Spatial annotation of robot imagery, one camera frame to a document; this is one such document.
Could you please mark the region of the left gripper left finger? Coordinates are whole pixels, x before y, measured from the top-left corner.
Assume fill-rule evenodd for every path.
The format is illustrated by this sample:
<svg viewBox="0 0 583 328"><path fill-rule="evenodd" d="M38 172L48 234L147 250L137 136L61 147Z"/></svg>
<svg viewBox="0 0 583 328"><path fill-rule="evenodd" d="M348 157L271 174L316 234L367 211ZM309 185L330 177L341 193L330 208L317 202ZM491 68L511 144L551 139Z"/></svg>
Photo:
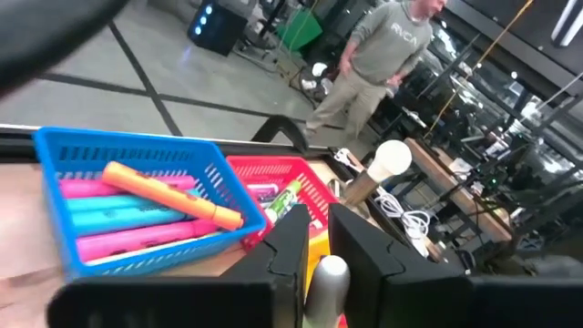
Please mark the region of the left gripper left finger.
<svg viewBox="0 0 583 328"><path fill-rule="evenodd" d="M239 285L236 304L225 311L228 327L302 327L310 220L306 206L293 206L221 275Z"/></svg>

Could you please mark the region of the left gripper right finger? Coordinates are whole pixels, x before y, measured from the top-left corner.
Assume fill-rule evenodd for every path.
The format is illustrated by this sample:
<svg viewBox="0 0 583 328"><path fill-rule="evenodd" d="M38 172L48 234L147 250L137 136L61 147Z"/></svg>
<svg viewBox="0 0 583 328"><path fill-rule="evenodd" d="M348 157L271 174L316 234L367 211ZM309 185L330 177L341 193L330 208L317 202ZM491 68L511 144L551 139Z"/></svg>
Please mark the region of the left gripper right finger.
<svg viewBox="0 0 583 328"><path fill-rule="evenodd" d="M351 274L350 327L466 327L463 299L449 280L464 273L431 262L342 204L329 210L330 249Z"/></svg>

